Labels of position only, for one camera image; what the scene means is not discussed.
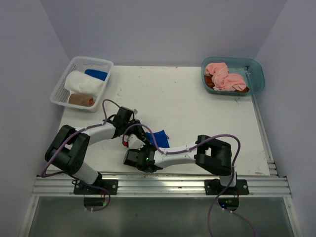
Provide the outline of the orange brown patterned towel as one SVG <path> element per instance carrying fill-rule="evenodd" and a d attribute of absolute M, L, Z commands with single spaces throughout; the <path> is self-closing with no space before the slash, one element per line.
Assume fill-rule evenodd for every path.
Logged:
<path fill-rule="evenodd" d="M 92 96 L 73 93 L 69 96 L 68 103 L 78 106 L 91 107 L 95 102 Z"/>

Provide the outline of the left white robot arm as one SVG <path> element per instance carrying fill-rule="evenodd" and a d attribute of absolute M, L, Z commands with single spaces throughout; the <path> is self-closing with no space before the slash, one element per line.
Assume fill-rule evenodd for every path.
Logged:
<path fill-rule="evenodd" d="M 128 150 L 124 164 L 141 171 L 151 171 L 154 165 L 155 147 L 150 143 L 135 112 L 119 107 L 118 112 L 104 119 L 100 124 L 86 128 L 64 125 L 49 146 L 45 160 L 48 165 L 59 168 L 62 174 L 73 178 L 76 195 L 115 195 L 117 180 L 104 180 L 100 172 L 85 163 L 88 147 L 103 140 L 123 138 Z"/>

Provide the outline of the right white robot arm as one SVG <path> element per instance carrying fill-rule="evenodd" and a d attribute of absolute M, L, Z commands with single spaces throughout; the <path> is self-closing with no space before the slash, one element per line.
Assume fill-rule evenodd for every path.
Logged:
<path fill-rule="evenodd" d="M 145 144 L 135 135 L 131 135 L 125 145 L 128 146 L 128 151 L 123 164 L 140 171 L 154 173 L 169 166 L 195 164 L 219 176 L 222 192 L 231 194 L 237 189 L 236 173 L 232 167 L 232 148 L 227 142 L 200 135 L 195 143 L 176 148 L 162 148 L 156 143 Z"/>

